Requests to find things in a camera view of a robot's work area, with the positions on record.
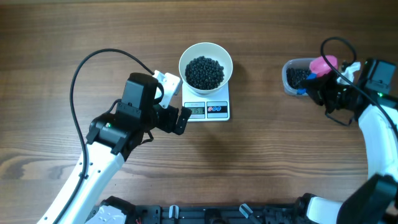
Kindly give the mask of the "pink scoop blue handle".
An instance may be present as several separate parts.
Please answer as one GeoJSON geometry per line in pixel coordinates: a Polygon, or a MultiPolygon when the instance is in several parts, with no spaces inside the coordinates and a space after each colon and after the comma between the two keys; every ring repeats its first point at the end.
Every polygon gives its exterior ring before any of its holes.
{"type": "MultiPolygon", "coordinates": [[[[326,55],[326,59],[328,59],[328,61],[335,67],[338,68],[338,59],[333,56],[333,55],[326,55]]],[[[301,80],[298,83],[298,87],[297,87],[297,95],[304,95],[306,94],[306,89],[299,87],[300,86],[300,82],[304,81],[304,80],[312,80],[315,78],[320,78],[323,75],[326,75],[327,73],[329,73],[331,71],[331,68],[329,67],[329,65],[326,63],[326,60],[323,57],[318,57],[314,60],[312,60],[309,64],[308,64],[308,69],[303,69],[303,72],[305,72],[307,75],[305,75],[305,78],[301,78],[301,80]]]]}

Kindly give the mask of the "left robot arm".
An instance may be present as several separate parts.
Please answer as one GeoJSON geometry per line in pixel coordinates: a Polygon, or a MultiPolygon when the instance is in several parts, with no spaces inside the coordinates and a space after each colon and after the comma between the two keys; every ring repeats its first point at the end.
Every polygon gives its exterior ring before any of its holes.
{"type": "Polygon", "coordinates": [[[170,105],[181,79],[171,73],[131,73],[122,98],[95,118],[83,141],[83,152],[40,223],[84,223],[112,177],[130,153],[158,128],[183,134],[191,111],[170,105]]]}

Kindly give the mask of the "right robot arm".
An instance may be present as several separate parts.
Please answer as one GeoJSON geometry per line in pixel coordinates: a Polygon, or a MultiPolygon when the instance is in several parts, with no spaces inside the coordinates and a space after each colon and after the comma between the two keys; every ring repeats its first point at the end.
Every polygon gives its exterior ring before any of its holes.
{"type": "Polygon", "coordinates": [[[363,134],[368,180],[344,202],[305,194],[295,203],[297,223],[397,223],[388,212],[397,206],[397,98],[389,95],[396,66],[369,58],[355,85],[338,83],[334,72],[304,80],[300,86],[329,114],[345,109],[363,134]]]}

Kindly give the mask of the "white digital kitchen scale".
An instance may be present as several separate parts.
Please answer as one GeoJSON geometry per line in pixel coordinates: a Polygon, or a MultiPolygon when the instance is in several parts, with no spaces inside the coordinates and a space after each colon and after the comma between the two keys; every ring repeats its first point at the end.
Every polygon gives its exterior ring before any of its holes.
{"type": "Polygon", "coordinates": [[[188,122],[228,121],[230,119],[229,86],[201,95],[187,84],[182,85],[182,106],[192,111],[188,122]]]}

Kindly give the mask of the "black beans in bowl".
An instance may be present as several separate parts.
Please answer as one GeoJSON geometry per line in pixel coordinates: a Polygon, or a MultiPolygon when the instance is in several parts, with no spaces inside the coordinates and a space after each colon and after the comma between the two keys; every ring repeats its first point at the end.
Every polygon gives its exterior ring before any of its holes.
{"type": "Polygon", "coordinates": [[[185,78],[196,89],[213,90],[224,80],[224,67],[217,60],[200,56],[186,66],[185,78]]]}

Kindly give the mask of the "white round bowl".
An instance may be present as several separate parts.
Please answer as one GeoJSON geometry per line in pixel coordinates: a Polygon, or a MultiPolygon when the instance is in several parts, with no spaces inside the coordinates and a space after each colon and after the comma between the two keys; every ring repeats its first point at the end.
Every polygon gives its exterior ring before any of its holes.
{"type": "Polygon", "coordinates": [[[194,44],[190,46],[186,51],[184,51],[184,53],[180,57],[178,69],[184,84],[187,84],[193,91],[201,95],[207,95],[219,90],[228,83],[233,73],[233,61],[230,54],[223,47],[210,42],[202,42],[194,44]],[[200,56],[205,56],[206,58],[217,60],[219,64],[224,67],[224,80],[221,82],[221,85],[218,88],[215,88],[213,90],[199,90],[190,86],[187,83],[185,78],[186,66],[191,60],[200,56]]]}

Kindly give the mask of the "clear plastic container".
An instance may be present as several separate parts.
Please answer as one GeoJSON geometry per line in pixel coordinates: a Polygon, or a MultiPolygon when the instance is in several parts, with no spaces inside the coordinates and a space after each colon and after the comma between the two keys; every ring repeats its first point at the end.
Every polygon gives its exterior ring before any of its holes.
{"type": "Polygon", "coordinates": [[[282,83],[284,86],[284,91],[288,95],[297,96],[297,89],[292,88],[288,83],[287,78],[287,70],[289,68],[297,68],[297,69],[309,69],[310,63],[315,60],[315,58],[296,58],[287,61],[284,66],[282,67],[282,83]]]}

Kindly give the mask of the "black beans pile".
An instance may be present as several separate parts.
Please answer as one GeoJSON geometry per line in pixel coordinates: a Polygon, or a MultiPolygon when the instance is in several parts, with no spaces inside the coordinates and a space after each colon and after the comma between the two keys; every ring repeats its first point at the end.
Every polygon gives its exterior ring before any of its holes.
{"type": "Polygon", "coordinates": [[[300,88],[300,82],[306,80],[310,74],[310,69],[288,68],[286,70],[287,83],[291,88],[298,90],[300,88]]]}

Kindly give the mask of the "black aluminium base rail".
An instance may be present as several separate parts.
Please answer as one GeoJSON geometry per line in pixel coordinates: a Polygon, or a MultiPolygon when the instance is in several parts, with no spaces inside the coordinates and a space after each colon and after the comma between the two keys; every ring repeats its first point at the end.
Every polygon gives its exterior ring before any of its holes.
{"type": "Polygon", "coordinates": [[[220,207],[129,205],[121,208],[104,203],[95,206],[86,223],[184,224],[184,223],[336,223],[331,215],[311,217],[292,204],[220,207]]]}

